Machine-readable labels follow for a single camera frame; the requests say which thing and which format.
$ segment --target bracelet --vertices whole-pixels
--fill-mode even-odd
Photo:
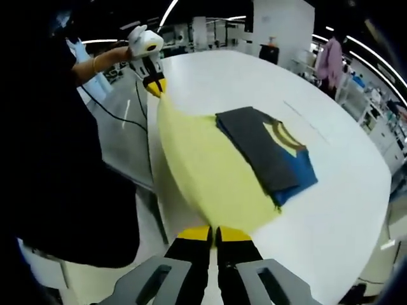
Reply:
[[[92,68],[93,68],[93,73],[98,74],[99,72],[96,70],[96,59],[99,55],[97,55],[96,57],[93,58],[92,61]]]

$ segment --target pink jacket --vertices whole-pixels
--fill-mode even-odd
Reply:
[[[341,44],[332,37],[324,46],[317,77],[319,79],[328,78],[329,84],[339,87],[342,76],[342,47]]]

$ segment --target black cable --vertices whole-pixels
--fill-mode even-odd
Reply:
[[[368,280],[364,280],[363,278],[358,278],[358,280],[364,281],[369,284],[374,284],[374,285],[384,285],[384,283],[379,283],[378,281],[368,281]]]
[[[144,112],[144,108],[141,105],[141,98],[140,98],[140,94],[139,94],[139,86],[137,85],[137,81],[135,81],[135,90],[137,91],[137,98],[139,99],[139,104],[140,104],[142,115],[147,119],[146,113]]]
[[[123,122],[135,124],[135,125],[137,125],[137,126],[140,127],[141,129],[143,129],[143,130],[147,133],[147,129],[146,129],[144,126],[142,126],[141,124],[139,124],[139,123],[137,123],[137,122],[135,122],[135,121],[130,121],[130,120],[128,120],[128,119],[122,119],[122,118],[119,118],[118,116],[115,116],[113,113],[111,113],[110,111],[108,111],[100,102],[98,102],[98,101],[96,100],[96,98],[94,98],[83,86],[81,86],[81,87],[82,87],[83,91],[85,91],[86,94],[89,95],[89,97],[90,97],[96,104],[98,104],[98,105],[100,106],[100,108],[102,108],[103,110],[105,110],[106,113],[108,113],[110,116],[114,117],[115,119],[118,119],[119,121],[123,121]]]

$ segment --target yellow towel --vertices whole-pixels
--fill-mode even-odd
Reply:
[[[185,200],[212,227],[250,233],[278,216],[252,168],[217,129],[215,116],[189,116],[165,94],[158,128],[170,171]]]

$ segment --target white table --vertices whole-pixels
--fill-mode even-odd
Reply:
[[[166,58],[163,65],[167,95],[185,113],[252,105],[283,121],[307,145],[319,182],[250,234],[263,258],[276,259],[309,283],[317,301],[337,304],[367,263],[386,214],[390,172],[375,145],[327,95],[266,61],[234,51],[205,51]],[[149,95],[153,178],[172,240],[203,222],[170,177],[156,126],[157,105]],[[203,304],[222,304],[213,283],[216,266],[211,265],[209,278]]]

